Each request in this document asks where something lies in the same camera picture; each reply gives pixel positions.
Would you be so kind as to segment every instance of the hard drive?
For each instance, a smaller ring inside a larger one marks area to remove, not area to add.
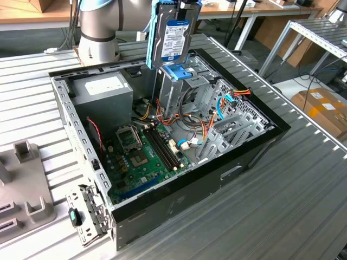
[[[153,4],[147,52],[147,65],[151,69],[183,64],[187,59],[201,4],[191,3],[186,9],[172,8],[173,4],[174,1]]]

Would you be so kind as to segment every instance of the pci slot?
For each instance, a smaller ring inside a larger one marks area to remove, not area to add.
[[[155,177],[154,179],[148,181],[147,183],[139,186],[139,187],[136,187],[130,191],[127,191],[121,195],[119,195],[119,198],[120,199],[126,199],[126,198],[130,198],[132,196],[135,196],[137,193],[140,193],[140,192],[143,192],[144,190],[148,189],[149,187],[151,186],[154,186],[155,184],[158,183],[158,179],[159,179],[159,176],[158,177]]]

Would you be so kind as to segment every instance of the red wire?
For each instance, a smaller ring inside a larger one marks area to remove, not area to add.
[[[100,135],[100,132],[99,132],[99,129],[96,125],[96,123],[93,122],[93,120],[87,118],[87,120],[92,123],[92,125],[95,127],[95,130],[97,130],[97,134],[98,134],[98,137],[99,137],[99,145],[100,145],[100,154],[101,154],[101,159],[102,159],[102,142],[101,142],[101,135]]]

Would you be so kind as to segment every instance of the sticker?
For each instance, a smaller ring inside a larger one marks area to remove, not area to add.
[[[168,21],[166,26],[164,44],[162,50],[163,61],[173,61],[180,57],[183,51],[185,37],[184,32],[189,28],[189,20]]]
[[[85,86],[90,96],[124,88],[124,85],[117,77],[108,77],[102,80],[94,80],[87,82]]]
[[[327,110],[335,110],[334,106],[330,103],[322,104]]]
[[[315,99],[323,99],[324,97],[318,93],[318,92],[313,92],[311,93],[311,95],[315,98]]]

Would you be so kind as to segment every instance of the metal table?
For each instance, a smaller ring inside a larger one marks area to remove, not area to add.
[[[334,259],[347,243],[347,149],[213,38],[203,48],[283,117],[291,130],[230,185],[116,252],[105,236],[87,248],[68,218],[65,193],[82,178],[47,71],[79,66],[76,54],[0,59],[0,150],[38,144],[57,218],[0,245],[1,259]],[[120,45],[127,60],[145,42]]]
[[[287,23],[287,26],[284,28],[282,34],[278,38],[264,65],[261,67],[259,71],[260,76],[264,76],[268,67],[275,58],[278,50],[281,48],[286,37],[288,36],[288,33],[292,29],[297,31],[299,34],[283,57],[283,60],[286,60],[286,57],[291,54],[299,40],[302,37],[306,37],[326,50],[326,53],[312,69],[311,74],[314,74],[314,72],[316,72],[316,70],[320,65],[322,65],[329,54],[332,54],[338,58],[344,57],[342,60],[347,62],[347,47],[341,44],[341,41],[347,38],[347,25],[338,27],[337,25],[329,22],[326,19],[295,20],[289,21]]]

